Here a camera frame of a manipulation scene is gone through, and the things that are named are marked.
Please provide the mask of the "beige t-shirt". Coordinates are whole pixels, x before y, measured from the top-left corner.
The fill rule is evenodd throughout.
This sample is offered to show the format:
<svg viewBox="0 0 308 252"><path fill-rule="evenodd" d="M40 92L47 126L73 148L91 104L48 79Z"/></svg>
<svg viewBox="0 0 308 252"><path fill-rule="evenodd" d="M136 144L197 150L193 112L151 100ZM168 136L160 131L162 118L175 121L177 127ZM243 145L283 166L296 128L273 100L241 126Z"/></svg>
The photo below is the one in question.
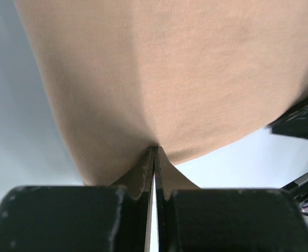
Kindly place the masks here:
<svg viewBox="0 0 308 252"><path fill-rule="evenodd" d="M308 1L16 1L85 185L150 146L173 164L308 96Z"/></svg>

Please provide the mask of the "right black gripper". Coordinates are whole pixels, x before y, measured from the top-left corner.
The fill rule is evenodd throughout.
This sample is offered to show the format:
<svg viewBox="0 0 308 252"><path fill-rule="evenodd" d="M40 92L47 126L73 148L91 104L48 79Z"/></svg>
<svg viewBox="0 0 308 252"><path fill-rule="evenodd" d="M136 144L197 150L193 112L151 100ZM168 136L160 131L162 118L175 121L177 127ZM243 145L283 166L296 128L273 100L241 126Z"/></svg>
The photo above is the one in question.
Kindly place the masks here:
<svg viewBox="0 0 308 252"><path fill-rule="evenodd" d="M308 140L308 97L269 124L271 133Z"/></svg>

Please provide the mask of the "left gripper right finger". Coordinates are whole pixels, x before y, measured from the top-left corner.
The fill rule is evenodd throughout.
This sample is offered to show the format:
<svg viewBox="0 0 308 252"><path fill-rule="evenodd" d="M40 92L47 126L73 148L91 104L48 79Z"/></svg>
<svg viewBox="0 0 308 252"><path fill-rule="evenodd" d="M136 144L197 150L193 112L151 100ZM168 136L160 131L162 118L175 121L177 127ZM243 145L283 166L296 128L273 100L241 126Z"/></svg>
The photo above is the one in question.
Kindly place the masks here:
<svg viewBox="0 0 308 252"><path fill-rule="evenodd" d="M308 251L308 228L286 191L201 189L161 147L154 170L159 251Z"/></svg>

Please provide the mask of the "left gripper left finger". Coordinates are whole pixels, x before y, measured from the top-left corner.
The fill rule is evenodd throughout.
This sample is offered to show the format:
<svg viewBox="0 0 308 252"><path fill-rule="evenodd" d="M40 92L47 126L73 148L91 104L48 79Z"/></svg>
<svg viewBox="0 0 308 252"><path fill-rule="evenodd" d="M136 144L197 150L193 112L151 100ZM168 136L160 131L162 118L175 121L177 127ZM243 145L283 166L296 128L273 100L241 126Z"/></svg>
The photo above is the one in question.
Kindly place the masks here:
<svg viewBox="0 0 308 252"><path fill-rule="evenodd" d="M18 186L0 202L0 251L149 251L154 149L109 186Z"/></svg>

